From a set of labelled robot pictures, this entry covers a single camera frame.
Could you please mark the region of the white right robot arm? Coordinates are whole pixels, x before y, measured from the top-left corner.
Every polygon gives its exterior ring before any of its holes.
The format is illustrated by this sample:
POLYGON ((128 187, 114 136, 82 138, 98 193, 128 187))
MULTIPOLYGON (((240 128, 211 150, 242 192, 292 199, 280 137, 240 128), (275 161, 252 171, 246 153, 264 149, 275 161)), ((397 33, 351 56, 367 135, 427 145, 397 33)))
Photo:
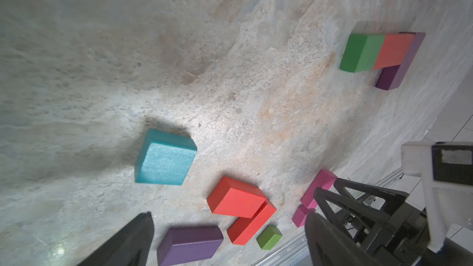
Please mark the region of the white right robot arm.
POLYGON ((337 179, 316 189, 321 214, 310 213, 305 235, 315 266, 470 266, 473 255, 447 238, 473 226, 473 145, 407 142, 402 170, 421 178, 424 210, 398 190, 337 179))

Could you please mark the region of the green cube block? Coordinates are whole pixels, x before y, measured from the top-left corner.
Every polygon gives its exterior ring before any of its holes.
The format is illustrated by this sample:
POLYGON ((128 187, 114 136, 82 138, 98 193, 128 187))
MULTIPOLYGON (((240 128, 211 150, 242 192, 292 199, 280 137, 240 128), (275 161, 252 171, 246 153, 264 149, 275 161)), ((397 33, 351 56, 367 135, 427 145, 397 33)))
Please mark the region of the green cube block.
POLYGON ((339 69, 350 73, 374 69, 385 38, 385 34, 352 33, 339 69))

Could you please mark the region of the teal cube block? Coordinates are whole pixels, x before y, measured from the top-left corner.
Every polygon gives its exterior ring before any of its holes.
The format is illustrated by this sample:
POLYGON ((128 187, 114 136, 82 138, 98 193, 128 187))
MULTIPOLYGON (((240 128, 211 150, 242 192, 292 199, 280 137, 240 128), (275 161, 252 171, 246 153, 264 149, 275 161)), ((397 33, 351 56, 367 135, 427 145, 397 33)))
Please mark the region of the teal cube block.
POLYGON ((197 151, 189 137, 149 129, 135 163, 135 182, 182 185, 197 151))

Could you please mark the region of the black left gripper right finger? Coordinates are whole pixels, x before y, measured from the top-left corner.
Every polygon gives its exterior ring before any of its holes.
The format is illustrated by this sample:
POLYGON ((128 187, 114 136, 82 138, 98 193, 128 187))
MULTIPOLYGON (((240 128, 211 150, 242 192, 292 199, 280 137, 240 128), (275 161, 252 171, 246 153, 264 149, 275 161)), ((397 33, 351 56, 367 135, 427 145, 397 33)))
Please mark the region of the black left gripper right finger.
POLYGON ((379 263, 320 214, 311 212, 305 236, 315 266, 378 266, 379 263))

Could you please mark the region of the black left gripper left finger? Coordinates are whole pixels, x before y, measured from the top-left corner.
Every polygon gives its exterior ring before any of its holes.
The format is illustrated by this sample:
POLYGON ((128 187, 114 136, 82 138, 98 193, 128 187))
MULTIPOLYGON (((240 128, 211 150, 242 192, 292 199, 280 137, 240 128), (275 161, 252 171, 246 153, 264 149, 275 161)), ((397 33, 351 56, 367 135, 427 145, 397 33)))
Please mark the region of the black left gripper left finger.
POLYGON ((144 266, 147 263, 154 232, 152 214, 140 213, 80 262, 80 265, 144 266))

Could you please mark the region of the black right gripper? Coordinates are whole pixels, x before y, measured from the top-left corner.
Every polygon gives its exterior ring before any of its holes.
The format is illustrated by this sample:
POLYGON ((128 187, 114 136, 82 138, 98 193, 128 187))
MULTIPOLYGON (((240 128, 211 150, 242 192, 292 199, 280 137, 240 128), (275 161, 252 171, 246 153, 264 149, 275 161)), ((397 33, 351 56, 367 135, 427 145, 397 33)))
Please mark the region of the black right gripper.
POLYGON ((337 178, 333 187, 336 193, 322 188, 314 193, 322 213, 382 266, 473 264, 473 254, 448 238, 438 252, 428 248, 431 237, 427 215, 405 203, 408 193, 342 178, 337 178), (357 199, 348 188, 363 195, 357 199), (374 209, 364 204, 369 197, 382 198, 383 207, 374 209))

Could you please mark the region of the magenta small block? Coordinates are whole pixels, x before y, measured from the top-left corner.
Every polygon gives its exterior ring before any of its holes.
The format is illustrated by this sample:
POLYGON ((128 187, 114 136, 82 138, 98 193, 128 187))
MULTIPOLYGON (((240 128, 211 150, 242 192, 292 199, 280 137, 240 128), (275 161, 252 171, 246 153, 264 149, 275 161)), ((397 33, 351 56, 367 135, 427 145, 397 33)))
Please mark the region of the magenta small block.
POLYGON ((308 209, 307 207, 305 207, 303 204, 300 205, 296 212, 294 213, 294 216, 292 218, 292 221, 294 223, 295 226, 297 226, 297 228, 300 228, 300 227, 303 227, 305 226, 305 222, 306 222, 306 219, 307 219, 307 216, 309 215, 309 213, 311 212, 315 212, 315 209, 308 209))

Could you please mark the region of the magenta long block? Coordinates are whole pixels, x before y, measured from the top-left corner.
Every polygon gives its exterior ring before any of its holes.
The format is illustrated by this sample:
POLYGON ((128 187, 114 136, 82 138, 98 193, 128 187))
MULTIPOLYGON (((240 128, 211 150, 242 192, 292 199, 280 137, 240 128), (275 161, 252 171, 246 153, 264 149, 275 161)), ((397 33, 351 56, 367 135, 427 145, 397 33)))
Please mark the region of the magenta long block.
POLYGON ((338 177, 329 170, 321 169, 319 173, 316 175, 314 181, 311 183, 309 188, 306 190, 305 194, 301 198, 301 203, 307 209, 315 209, 318 204, 314 198, 314 193, 317 188, 322 188, 325 190, 329 190, 335 180, 338 177))

